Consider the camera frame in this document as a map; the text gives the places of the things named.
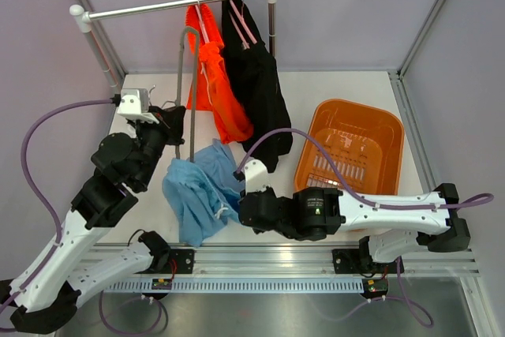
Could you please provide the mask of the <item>light blue shorts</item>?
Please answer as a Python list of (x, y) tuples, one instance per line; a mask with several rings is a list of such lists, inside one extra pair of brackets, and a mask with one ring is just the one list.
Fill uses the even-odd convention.
[(194, 160), (173, 158), (162, 191), (178, 221), (180, 243), (199, 247), (229, 223), (239, 222), (245, 185), (234, 177), (237, 164), (227, 144), (214, 139)]

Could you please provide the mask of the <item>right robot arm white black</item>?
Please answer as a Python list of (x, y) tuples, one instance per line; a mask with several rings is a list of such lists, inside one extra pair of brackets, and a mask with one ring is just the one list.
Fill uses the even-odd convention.
[(359, 241), (355, 270), (372, 273), (397, 257), (421, 250), (460, 252), (469, 247), (467, 222), (458, 216), (455, 185), (443, 183), (422, 196), (365, 195), (308, 187), (291, 198), (277, 197), (273, 188), (243, 193), (240, 223), (261, 234), (274, 231), (284, 238), (317, 242), (338, 232), (380, 229)]

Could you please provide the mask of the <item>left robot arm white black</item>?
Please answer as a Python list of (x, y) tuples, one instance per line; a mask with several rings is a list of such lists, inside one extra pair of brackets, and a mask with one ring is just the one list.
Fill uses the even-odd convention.
[(118, 255), (77, 269), (83, 256), (108, 234), (148, 189), (167, 145), (183, 144), (185, 107), (150, 106), (153, 123), (128, 118), (136, 136), (112, 133), (91, 157), (94, 174), (71, 202), (56, 235), (15, 279), (1, 282), (1, 307), (14, 308), (14, 331), (50, 334), (68, 323), (99, 292), (136, 273), (174, 268), (168, 243), (156, 232), (141, 234)]

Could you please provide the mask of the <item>orange shorts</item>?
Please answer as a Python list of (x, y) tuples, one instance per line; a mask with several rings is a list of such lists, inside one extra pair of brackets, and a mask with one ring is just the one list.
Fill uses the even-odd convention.
[[(253, 135), (253, 124), (244, 107), (236, 99), (222, 56), (225, 44), (214, 14), (206, 4), (200, 4), (209, 43), (204, 43), (195, 6), (188, 6), (185, 25), (198, 32), (199, 39), (189, 36), (189, 48), (197, 57), (196, 91), (189, 92), (186, 107), (212, 112), (215, 127), (222, 143), (244, 142)], [(202, 63), (206, 66), (208, 81), (202, 74)]]

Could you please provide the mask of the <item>black shorts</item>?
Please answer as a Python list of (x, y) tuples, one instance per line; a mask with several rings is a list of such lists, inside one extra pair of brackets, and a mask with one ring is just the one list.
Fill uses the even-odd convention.
[[(241, 0), (233, 0), (241, 10)], [(260, 31), (249, 8), (244, 5), (245, 22), (257, 40), (252, 45), (240, 22), (230, 6), (230, 0), (222, 2), (222, 38), (225, 47), (222, 56), (232, 91), (253, 124), (253, 135), (241, 145), (245, 151), (266, 133), (274, 129), (290, 128), (291, 120), (279, 83), (277, 63), (263, 41)], [(249, 49), (242, 41), (232, 24), (235, 21), (249, 42)]]

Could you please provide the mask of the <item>orange plastic basket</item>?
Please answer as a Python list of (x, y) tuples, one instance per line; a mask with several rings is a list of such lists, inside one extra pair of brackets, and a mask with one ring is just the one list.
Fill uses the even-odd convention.
[(405, 132), (392, 113), (344, 99), (328, 99), (316, 108), (309, 136), (330, 154), (354, 191), (398, 193)]

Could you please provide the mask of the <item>silver white clothes rack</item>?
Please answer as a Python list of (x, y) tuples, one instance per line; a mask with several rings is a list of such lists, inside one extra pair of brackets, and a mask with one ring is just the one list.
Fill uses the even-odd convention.
[[(174, 0), (171, 2), (162, 2), (146, 6), (135, 6), (125, 9), (116, 9), (103, 12), (88, 12), (81, 5), (74, 4), (69, 7), (69, 14), (75, 20), (80, 32), (84, 35), (88, 42), (96, 61), (99, 63), (103, 74), (105, 75), (110, 88), (114, 92), (119, 92), (122, 87), (122, 80), (114, 73), (112, 65), (107, 61), (104, 50), (100, 46), (100, 42), (93, 34), (93, 26), (95, 23), (105, 19), (115, 17), (126, 17), (142, 13), (152, 13), (162, 10), (179, 9), (197, 4), (221, 2), (225, 0)], [(277, 0), (267, 0), (267, 17), (268, 17), (268, 43), (269, 51), (275, 55), (276, 51), (276, 36), (275, 36), (275, 11)]]

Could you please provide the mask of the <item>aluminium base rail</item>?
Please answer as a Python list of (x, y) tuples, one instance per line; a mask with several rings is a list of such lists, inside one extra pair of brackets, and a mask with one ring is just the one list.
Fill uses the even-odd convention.
[[(338, 245), (210, 244), (195, 250), (178, 267), (188, 266), (202, 277), (329, 276), (343, 258), (332, 253)], [(413, 277), (477, 277), (478, 264), (470, 249), (459, 253), (407, 253), (404, 275)]]

